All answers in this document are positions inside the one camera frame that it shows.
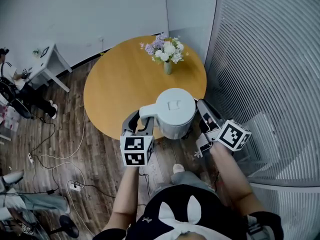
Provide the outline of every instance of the power strip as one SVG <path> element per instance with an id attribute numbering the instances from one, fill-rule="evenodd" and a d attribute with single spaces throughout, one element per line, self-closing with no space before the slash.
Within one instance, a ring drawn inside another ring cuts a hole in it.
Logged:
<path id="1" fill-rule="evenodd" d="M 34 164 L 34 160 L 33 160 L 33 158 L 32 158 L 30 153 L 28 154 L 28 158 L 29 158 L 29 161 L 30 161 L 31 165 L 33 165 Z"/>
<path id="2" fill-rule="evenodd" d="M 75 185 L 75 182 L 74 181 L 70 181 L 69 182 L 69 188 L 71 190 L 75 190 L 75 191 L 78 191 L 80 192 L 81 191 L 81 187 L 79 185 Z"/>

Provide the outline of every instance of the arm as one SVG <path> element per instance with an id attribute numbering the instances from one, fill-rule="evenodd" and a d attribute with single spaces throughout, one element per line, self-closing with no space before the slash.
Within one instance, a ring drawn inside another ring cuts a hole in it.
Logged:
<path id="1" fill-rule="evenodd" d="M 24 76 L 23 74 L 14 73 L 14 75 L 13 75 L 13 80 L 16 80 L 16 81 L 17 81 L 17 80 L 21 79 L 23 76 Z"/>
<path id="2" fill-rule="evenodd" d="M 136 222 L 138 207 L 139 167 L 127 167 L 113 204 L 107 229 L 126 230 L 129 224 Z"/>
<path id="3" fill-rule="evenodd" d="M 230 151 L 221 143 L 216 142 L 210 149 L 210 153 L 231 201 L 241 215 L 265 211 Z"/>

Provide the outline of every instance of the round wooden table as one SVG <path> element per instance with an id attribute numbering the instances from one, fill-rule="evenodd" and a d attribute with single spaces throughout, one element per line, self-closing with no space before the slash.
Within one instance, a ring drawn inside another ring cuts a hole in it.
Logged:
<path id="1" fill-rule="evenodd" d="M 184 61 L 172 63 L 172 74 L 166 75 L 163 63 L 152 61 L 140 49 L 140 43 L 150 44 L 155 38 L 140 36 L 118 44 L 96 62 L 86 79 L 86 113 L 93 125 L 109 137 L 119 140 L 124 120 L 142 106 L 154 104 L 169 88 L 182 88 L 196 99 L 205 95 L 207 77 L 198 55 L 184 45 Z M 153 135 L 156 139 L 162 137 L 157 127 Z"/>

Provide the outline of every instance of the sneaker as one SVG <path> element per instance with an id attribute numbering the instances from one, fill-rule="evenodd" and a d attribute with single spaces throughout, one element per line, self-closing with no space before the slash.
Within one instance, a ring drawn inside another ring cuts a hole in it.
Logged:
<path id="1" fill-rule="evenodd" d="M 50 99 L 49 100 L 49 102 L 50 102 L 50 106 L 52 107 L 52 105 L 54 104 L 54 102 Z"/>
<path id="2" fill-rule="evenodd" d="M 55 108 L 55 114 L 54 114 L 54 116 L 51 117 L 51 118 L 52 118 L 52 119 L 56 119 L 57 113 L 58 113 L 58 105 L 57 105 L 57 104 L 53 104 L 52 107 Z"/>
<path id="3" fill-rule="evenodd" d="M 182 172 L 185 172 L 185 168 L 182 164 L 180 163 L 176 163 L 174 166 L 173 166 L 173 174 L 176 174 L 176 173 L 182 173 Z"/>
<path id="4" fill-rule="evenodd" d="M 68 201 L 68 199 L 64 196 L 63 197 L 64 198 L 64 200 L 66 201 L 66 205 L 67 205 L 67 207 L 66 207 L 66 210 L 64 211 L 66 214 L 69 214 L 70 213 L 70 205 L 69 205 L 69 201 Z"/>

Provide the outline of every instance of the white shirt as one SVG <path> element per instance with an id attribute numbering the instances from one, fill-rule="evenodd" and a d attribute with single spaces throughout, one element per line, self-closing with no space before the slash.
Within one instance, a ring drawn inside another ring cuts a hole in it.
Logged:
<path id="1" fill-rule="evenodd" d="M 25 86 L 25 80 L 20 78 L 19 80 L 14 80 L 14 75 L 17 72 L 17 68 L 12 66 L 9 62 L 5 62 L 3 64 L 3 77 L 8 79 L 11 83 L 15 84 L 15 86 L 21 90 Z"/>

